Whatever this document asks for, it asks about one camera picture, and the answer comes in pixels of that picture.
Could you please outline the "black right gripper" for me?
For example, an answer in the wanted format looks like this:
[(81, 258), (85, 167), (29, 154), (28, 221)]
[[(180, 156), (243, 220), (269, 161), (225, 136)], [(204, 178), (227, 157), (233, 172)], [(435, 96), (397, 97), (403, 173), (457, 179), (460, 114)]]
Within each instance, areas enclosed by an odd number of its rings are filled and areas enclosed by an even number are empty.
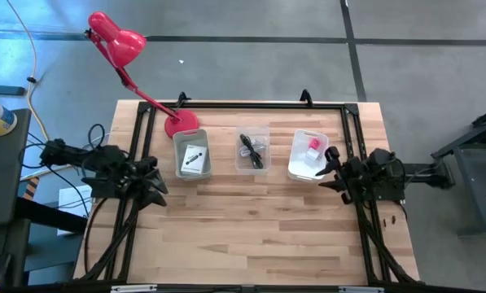
[(336, 170), (338, 179), (321, 182), (318, 185), (334, 191), (343, 191), (341, 198), (344, 203), (364, 203), (366, 188), (363, 183), (365, 167), (358, 157), (352, 157), (339, 166), (338, 160), (326, 163), (324, 169), (316, 173), (316, 176), (326, 175)]

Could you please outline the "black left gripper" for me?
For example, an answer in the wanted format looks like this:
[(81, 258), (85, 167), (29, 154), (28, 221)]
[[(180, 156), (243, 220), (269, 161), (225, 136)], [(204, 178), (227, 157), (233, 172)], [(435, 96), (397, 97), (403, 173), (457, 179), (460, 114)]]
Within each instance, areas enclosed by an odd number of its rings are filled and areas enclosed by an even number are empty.
[(138, 198), (138, 208), (145, 208), (150, 204), (166, 206), (166, 201), (161, 193), (166, 195), (169, 191), (159, 169), (139, 168), (130, 179), (128, 196), (132, 199)]

